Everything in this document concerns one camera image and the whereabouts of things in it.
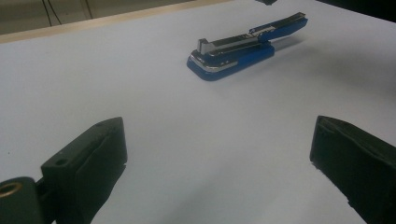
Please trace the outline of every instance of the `blue stapler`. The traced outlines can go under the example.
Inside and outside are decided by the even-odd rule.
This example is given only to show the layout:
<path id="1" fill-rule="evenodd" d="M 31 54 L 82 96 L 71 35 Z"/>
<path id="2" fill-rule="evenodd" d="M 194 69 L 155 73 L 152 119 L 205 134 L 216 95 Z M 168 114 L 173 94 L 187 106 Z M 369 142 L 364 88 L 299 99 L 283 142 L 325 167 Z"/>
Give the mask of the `blue stapler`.
<path id="1" fill-rule="evenodd" d="M 197 49 L 187 60 L 187 66 L 206 81 L 227 77 L 273 56 L 275 49 L 269 40 L 291 35 L 305 27 L 307 22 L 305 14 L 299 12 L 286 19 L 250 29 L 244 35 L 213 42 L 199 39 Z"/>

